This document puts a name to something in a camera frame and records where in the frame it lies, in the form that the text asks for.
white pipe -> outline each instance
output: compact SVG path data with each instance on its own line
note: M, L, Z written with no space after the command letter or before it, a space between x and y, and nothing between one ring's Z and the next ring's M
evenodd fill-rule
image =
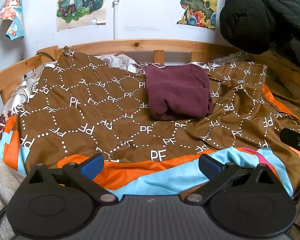
M113 7L114 7L114 20L113 20L113 38L114 40L118 39L118 5L119 0L113 1Z

folded maroon cloth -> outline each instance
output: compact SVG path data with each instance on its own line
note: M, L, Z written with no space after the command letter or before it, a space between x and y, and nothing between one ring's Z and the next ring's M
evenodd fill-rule
M146 91L150 115L160 121L202 119L213 110L208 75L196 65L148 66Z

white wall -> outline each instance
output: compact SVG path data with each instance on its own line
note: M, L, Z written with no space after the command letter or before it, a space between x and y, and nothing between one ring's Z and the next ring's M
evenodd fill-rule
M5 0L0 0L0 8ZM6 24L0 26L0 70L18 62L22 58L35 55L45 47L74 45L80 43L113 39L113 0L107 0L107 22L105 25L90 25L57 32L57 0L22 0L25 37L10 41L5 37ZM225 0L218 0L217 13ZM228 44L220 33L219 17L217 28L188 25L176 25L183 9L180 0L120 0L118 16L118 38L162 38L204 41ZM186 58L179 55L167 55L169 61L181 61ZM0 98L0 112L3 104Z

poster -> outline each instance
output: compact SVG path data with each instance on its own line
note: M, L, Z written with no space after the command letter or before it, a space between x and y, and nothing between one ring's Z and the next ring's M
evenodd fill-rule
M181 0L180 3L185 11L178 24L216 28L218 0Z
M58 0L58 31L94 23L106 23L106 0Z
M14 40L24 37L22 2L21 0L6 0L0 9L0 21L10 20L11 25L7 30L6 37Z

metal screw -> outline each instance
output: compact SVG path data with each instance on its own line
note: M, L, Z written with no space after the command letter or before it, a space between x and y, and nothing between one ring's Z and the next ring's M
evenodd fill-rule
M201 200L203 200L203 197L200 194L190 194L187 197L187 200L191 202L200 202Z
M103 194L103 195L101 195L100 200L102 202L107 202L107 203L113 202L113 201L115 201L115 195L112 195L112 194Z

